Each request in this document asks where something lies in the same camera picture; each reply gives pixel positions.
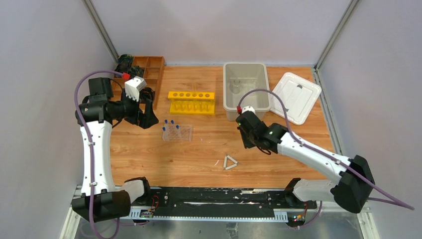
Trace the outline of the white clay triangle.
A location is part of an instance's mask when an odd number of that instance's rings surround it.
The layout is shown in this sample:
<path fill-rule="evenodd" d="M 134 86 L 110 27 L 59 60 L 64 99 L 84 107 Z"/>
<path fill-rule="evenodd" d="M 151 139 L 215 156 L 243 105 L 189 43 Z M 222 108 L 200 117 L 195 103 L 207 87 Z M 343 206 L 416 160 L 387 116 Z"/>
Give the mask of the white clay triangle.
<path fill-rule="evenodd" d="M 224 170 L 230 170 L 238 165 L 238 161 L 231 157 L 230 155 L 226 155 L 223 162 Z"/>

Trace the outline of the small glass flask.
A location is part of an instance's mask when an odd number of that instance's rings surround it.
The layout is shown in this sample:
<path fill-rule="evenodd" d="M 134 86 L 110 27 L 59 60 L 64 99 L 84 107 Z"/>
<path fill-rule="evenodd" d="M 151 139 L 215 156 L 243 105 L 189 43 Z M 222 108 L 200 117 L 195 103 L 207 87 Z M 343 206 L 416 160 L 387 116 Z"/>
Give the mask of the small glass flask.
<path fill-rule="evenodd" d="M 232 79 L 230 82 L 230 90 L 233 94 L 239 94 L 242 89 L 240 79 Z"/>

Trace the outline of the white bin lid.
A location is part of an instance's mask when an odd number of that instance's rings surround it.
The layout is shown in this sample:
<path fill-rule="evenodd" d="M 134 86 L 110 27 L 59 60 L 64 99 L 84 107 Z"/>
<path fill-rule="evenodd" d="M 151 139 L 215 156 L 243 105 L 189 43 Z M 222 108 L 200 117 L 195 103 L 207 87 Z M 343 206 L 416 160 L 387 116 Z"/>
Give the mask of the white bin lid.
<path fill-rule="evenodd" d="M 273 89 L 284 103 L 288 120 L 302 125 L 321 94 L 321 87 L 294 73 L 285 73 Z"/>

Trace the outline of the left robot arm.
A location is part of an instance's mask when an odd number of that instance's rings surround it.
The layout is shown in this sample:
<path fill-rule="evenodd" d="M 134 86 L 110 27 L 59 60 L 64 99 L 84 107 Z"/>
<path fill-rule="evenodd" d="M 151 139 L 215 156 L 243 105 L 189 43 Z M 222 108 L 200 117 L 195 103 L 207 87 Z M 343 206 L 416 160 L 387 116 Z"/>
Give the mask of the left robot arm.
<path fill-rule="evenodd" d="M 95 223 L 129 215 L 131 204 L 146 206 L 152 192 L 145 177 L 126 180 L 117 188 L 111 173 L 110 138 L 116 120 L 148 129 L 159 122 L 153 112 L 154 94 L 141 77 L 124 83 L 119 101 L 112 101 L 110 78 L 88 80 L 90 93 L 79 105 L 85 122 L 77 119 L 84 143 L 84 179 L 81 196 L 72 209 Z"/>

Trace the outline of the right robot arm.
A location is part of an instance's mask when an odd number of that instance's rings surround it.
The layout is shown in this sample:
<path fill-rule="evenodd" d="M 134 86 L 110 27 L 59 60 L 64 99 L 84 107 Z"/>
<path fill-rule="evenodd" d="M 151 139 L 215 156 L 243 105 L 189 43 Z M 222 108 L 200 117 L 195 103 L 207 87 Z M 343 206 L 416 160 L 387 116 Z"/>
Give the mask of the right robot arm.
<path fill-rule="evenodd" d="M 296 208 L 306 201 L 335 202 L 344 210 L 360 213 L 373 188 L 374 178 L 367 160 L 339 155 L 299 138 L 278 123 L 267 126 L 252 111 L 235 120 L 245 148 L 258 148 L 265 154 L 293 158 L 326 177 L 325 180 L 292 179 L 286 187 L 284 201 Z"/>

